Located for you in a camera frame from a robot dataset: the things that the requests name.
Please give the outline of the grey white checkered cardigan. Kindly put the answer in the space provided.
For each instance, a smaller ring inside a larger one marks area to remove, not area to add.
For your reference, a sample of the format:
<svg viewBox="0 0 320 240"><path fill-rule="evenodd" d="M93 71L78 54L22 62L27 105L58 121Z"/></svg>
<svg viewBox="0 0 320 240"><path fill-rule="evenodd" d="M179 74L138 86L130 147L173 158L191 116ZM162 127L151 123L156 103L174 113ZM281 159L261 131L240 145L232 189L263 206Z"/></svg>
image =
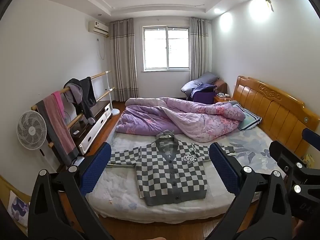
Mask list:
<svg viewBox="0 0 320 240"><path fill-rule="evenodd" d="M183 135L116 133L107 176L110 192L123 203L144 207L229 206L234 198L210 162L208 146Z"/></svg>

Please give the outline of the wooden headboard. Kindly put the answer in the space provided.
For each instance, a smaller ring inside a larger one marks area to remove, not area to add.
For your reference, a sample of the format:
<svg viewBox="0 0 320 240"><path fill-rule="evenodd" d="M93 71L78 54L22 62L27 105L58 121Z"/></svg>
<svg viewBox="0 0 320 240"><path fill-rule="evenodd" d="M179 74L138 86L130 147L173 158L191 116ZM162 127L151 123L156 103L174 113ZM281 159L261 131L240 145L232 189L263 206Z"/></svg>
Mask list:
<svg viewBox="0 0 320 240"><path fill-rule="evenodd" d="M232 98L242 107L262 118L259 128L272 140L277 140L302 158L309 144L302 139L302 131L315 131L319 116L306 108L305 103L288 93L256 80L239 76Z"/></svg>

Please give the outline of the light blue pillow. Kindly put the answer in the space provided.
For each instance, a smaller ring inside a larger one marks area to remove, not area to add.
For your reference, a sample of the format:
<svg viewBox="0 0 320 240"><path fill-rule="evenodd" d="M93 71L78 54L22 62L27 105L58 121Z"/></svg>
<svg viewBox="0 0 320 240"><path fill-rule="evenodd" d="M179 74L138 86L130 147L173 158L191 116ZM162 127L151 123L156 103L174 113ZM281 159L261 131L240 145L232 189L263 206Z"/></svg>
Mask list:
<svg viewBox="0 0 320 240"><path fill-rule="evenodd" d="M243 108L239 103L234 104L233 107L238 108L245 115L245 119L239 123L238 130L246 131L253 129L255 126L261 123L262 117L255 115L249 110Z"/></svg>

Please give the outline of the white black tv cabinet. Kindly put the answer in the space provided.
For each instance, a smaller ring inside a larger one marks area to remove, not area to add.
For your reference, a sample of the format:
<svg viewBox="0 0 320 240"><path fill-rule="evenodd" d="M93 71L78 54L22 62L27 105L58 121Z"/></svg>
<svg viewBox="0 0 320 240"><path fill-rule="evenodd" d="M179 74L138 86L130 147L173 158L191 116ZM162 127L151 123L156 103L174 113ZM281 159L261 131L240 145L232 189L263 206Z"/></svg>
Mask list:
<svg viewBox="0 0 320 240"><path fill-rule="evenodd" d="M109 101L97 102L97 104L91 108L91 112L94 115L94 124L90 125L84 117L82 121L76 122L70 129L74 143L82 155L87 153L103 126L112 117Z"/></svg>

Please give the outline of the white standing fan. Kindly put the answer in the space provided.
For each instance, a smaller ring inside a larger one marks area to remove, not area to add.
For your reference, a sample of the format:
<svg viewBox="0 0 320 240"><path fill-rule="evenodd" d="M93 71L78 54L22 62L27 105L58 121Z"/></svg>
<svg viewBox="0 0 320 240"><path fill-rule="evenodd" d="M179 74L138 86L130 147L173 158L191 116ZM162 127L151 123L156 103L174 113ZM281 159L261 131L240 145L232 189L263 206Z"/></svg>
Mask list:
<svg viewBox="0 0 320 240"><path fill-rule="evenodd" d="M52 171L56 172L57 168L52 166L42 148L47 140L47 125L40 113L33 110L24 112L17 123L16 134L24 148L39 152Z"/></svg>

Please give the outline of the wooden nightstand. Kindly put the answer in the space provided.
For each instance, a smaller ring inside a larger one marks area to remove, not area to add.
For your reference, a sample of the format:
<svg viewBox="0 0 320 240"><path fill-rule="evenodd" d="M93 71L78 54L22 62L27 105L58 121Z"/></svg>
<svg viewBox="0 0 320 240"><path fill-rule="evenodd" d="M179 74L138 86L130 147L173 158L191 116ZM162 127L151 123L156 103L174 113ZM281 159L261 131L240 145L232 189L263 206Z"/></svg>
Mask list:
<svg viewBox="0 0 320 240"><path fill-rule="evenodd" d="M217 102L230 102L232 101L232 98L229 94L225 94L225 93L217 93L214 96L214 103Z"/></svg>

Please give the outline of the purple floral duvet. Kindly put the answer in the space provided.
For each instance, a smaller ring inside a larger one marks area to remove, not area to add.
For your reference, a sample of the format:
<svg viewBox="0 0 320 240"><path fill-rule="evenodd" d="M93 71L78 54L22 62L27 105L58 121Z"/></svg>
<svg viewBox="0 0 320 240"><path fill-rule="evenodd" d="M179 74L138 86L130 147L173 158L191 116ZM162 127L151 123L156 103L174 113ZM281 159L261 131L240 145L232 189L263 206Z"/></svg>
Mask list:
<svg viewBox="0 0 320 240"><path fill-rule="evenodd" d="M176 98L130 98L116 132L156 136L169 130L196 142L210 142L237 129L244 113L231 103L203 103Z"/></svg>

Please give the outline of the pink grey towel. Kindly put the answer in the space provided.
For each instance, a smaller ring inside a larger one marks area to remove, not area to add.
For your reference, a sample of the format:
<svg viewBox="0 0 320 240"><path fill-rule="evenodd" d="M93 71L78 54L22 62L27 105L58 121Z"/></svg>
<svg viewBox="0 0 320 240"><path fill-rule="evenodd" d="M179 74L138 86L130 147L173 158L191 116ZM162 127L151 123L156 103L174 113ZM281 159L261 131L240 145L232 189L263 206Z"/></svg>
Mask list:
<svg viewBox="0 0 320 240"><path fill-rule="evenodd" d="M36 107L46 122L47 134L58 155L66 166L70 166L79 151L63 119L64 106L60 92L57 95L50 94L39 101Z"/></svg>

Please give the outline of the pile of blue bedding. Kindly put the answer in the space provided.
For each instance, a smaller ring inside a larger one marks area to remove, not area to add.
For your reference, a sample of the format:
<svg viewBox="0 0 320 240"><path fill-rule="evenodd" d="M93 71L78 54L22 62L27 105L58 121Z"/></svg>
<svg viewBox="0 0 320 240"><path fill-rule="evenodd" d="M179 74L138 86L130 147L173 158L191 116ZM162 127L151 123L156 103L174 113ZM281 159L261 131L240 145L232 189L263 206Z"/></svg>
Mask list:
<svg viewBox="0 0 320 240"><path fill-rule="evenodd" d="M211 105L218 93L227 93L227 84L211 72L206 72L198 79L186 83L181 92L188 101Z"/></svg>

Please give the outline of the dark grey hoodie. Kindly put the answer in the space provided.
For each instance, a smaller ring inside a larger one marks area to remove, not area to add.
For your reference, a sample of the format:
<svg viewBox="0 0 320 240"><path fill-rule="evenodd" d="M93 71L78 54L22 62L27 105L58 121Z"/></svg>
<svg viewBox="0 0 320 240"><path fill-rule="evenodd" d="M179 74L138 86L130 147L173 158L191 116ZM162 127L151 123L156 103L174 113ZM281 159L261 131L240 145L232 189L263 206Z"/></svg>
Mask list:
<svg viewBox="0 0 320 240"><path fill-rule="evenodd" d="M69 88L64 92L68 103L72 103L76 114L83 114L90 125L95 124L96 120L91 111L91 108L97 104L91 77L86 77L82 80L70 79L64 88Z"/></svg>

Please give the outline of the left grey curtain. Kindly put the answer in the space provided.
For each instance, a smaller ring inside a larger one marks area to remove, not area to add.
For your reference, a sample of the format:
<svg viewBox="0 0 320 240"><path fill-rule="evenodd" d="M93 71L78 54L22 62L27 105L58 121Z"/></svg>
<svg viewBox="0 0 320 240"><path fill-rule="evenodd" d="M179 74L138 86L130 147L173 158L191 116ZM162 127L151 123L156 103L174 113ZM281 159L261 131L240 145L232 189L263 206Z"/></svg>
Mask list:
<svg viewBox="0 0 320 240"><path fill-rule="evenodd" d="M133 19L111 22L110 49L115 100L125 102L138 97Z"/></svg>

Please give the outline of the grey curtain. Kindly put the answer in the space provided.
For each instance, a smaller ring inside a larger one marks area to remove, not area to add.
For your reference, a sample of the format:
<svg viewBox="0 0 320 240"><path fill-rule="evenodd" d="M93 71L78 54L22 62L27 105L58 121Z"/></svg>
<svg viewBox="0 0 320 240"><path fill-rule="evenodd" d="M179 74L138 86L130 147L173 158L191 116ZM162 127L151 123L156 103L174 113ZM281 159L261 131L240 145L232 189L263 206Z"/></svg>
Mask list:
<svg viewBox="0 0 320 240"><path fill-rule="evenodd" d="M191 79L198 79L209 65L209 34L207 22L192 17L189 28L189 66Z"/></svg>
<svg viewBox="0 0 320 240"><path fill-rule="evenodd" d="M111 22L110 49L115 100L125 102L138 97L133 19Z"/></svg>

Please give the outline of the right grey curtain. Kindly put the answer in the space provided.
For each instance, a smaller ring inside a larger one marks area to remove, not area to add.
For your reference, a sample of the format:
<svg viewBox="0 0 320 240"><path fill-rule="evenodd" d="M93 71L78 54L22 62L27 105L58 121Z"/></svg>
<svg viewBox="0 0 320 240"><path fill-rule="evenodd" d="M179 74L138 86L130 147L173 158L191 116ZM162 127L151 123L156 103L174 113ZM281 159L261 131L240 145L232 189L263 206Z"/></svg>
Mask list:
<svg viewBox="0 0 320 240"><path fill-rule="evenodd" d="M198 79L209 65L209 34L207 22L192 17L189 28L189 66L191 79Z"/></svg>

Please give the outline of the window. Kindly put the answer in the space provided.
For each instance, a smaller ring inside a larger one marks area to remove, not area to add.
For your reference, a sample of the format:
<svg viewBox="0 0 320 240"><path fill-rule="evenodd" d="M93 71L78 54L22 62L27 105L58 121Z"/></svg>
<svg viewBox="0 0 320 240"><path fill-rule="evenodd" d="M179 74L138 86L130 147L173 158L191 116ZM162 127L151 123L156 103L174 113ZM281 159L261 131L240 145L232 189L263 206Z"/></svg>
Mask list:
<svg viewBox="0 0 320 240"><path fill-rule="evenodd" d="M145 72L189 70L189 28L149 26L143 28Z"/></svg>

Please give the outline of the white air conditioner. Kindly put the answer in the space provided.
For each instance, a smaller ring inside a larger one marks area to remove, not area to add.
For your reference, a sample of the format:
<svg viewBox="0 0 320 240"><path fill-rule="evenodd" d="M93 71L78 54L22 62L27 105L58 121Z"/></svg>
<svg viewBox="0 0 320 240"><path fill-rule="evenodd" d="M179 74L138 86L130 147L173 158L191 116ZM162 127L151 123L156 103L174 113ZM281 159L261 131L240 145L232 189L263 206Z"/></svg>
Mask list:
<svg viewBox="0 0 320 240"><path fill-rule="evenodd" d="M108 36L109 28L108 26L98 22L98 21L89 21L88 31L90 33L96 33L103 36Z"/></svg>

